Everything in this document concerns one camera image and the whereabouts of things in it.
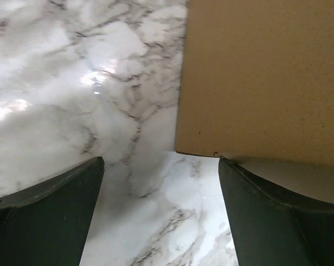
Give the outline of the brown cardboard box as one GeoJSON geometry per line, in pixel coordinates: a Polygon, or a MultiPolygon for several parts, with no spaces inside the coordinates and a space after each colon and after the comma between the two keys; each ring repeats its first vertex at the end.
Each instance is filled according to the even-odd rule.
{"type": "Polygon", "coordinates": [[[190,1],[180,154],[334,203],[334,1],[190,1]]]}

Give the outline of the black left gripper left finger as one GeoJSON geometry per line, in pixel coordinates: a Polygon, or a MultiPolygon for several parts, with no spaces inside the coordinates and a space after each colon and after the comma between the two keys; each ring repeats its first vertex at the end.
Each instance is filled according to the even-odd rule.
{"type": "Polygon", "coordinates": [[[0,198],[0,266],[79,265],[104,175],[95,157],[0,198]]]}

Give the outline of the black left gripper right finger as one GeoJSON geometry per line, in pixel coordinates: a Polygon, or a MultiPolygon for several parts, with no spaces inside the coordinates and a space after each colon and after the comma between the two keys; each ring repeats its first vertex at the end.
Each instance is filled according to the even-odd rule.
{"type": "Polygon", "coordinates": [[[239,265],[334,265],[334,204],[222,158],[219,179],[239,265]]]}

